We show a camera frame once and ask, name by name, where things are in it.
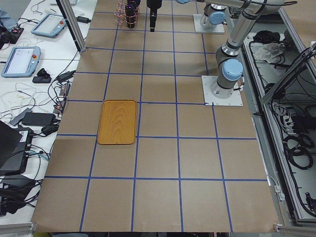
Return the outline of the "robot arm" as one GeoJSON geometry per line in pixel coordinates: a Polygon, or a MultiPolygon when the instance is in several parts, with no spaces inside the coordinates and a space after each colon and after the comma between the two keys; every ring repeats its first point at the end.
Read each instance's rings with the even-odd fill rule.
{"type": "Polygon", "coordinates": [[[204,28],[211,28],[222,24],[225,20],[225,10],[226,7],[223,5],[207,3],[200,21],[201,25],[204,28]]]}
{"type": "Polygon", "coordinates": [[[210,87],[211,93],[220,99],[227,99],[234,85],[241,78],[243,65],[236,59],[239,49],[261,15],[277,11],[283,0],[207,0],[206,3],[241,9],[241,14],[227,41],[216,52],[219,76],[210,87]]]}

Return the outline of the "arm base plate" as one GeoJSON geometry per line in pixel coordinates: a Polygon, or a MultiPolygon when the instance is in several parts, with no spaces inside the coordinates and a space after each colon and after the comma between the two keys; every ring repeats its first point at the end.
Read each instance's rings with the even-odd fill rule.
{"type": "Polygon", "coordinates": [[[206,106],[243,106],[238,83],[233,88],[223,89],[217,84],[217,76],[202,76],[204,104],[206,106]]]}
{"type": "Polygon", "coordinates": [[[204,14],[194,14],[195,32],[200,34],[224,34],[223,22],[225,14],[214,12],[210,16],[204,14]]]}

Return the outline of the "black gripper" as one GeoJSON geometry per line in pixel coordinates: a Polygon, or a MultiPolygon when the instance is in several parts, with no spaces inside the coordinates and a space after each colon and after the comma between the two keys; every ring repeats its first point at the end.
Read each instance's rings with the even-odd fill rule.
{"type": "Polygon", "coordinates": [[[146,0],[146,5],[150,9],[150,32],[154,32],[157,13],[162,6],[162,0],[146,0]]]}

